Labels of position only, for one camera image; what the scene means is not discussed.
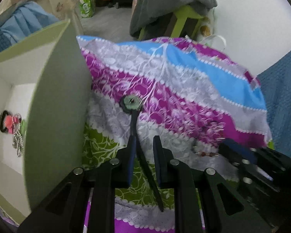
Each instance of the silver bead chain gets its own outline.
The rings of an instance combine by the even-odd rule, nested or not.
[[[19,120],[18,124],[14,123],[13,117],[18,118]],[[12,117],[12,124],[13,124],[12,145],[13,145],[13,148],[16,149],[17,157],[21,157],[23,154],[23,147],[24,147],[22,134],[20,133],[20,122],[21,122],[22,116],[19,113],[16,113],[13,117]]]

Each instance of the storage box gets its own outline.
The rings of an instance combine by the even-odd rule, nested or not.
[[[36,32],[0,53],[0,115],[27,121],[24,155],[0,132],[0,206],[21,223],[81,166],[91,76],[70,21]]]

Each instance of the black hair clip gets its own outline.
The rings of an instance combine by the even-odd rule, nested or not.
[[[8,133],[8,128],[5,127],[5,125],[3,125],[3,122],[4,122],[4,119],[9,116],[10,113],[7,111],[7,110],[4,110],[2,113],[1,113],[1,116],[0,116],[0,131],[2,133]]]

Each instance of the green object in box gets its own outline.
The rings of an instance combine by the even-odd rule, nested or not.
[[[80,0],[81,16],[83,18],[92,17],[95,13],[95,0]]]

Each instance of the gray floor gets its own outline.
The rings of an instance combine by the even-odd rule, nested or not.
[[[135,40],[129,35],[131,8],[96,8],[91,18],[82,18],[84,35],[101,37],[115,43]]]

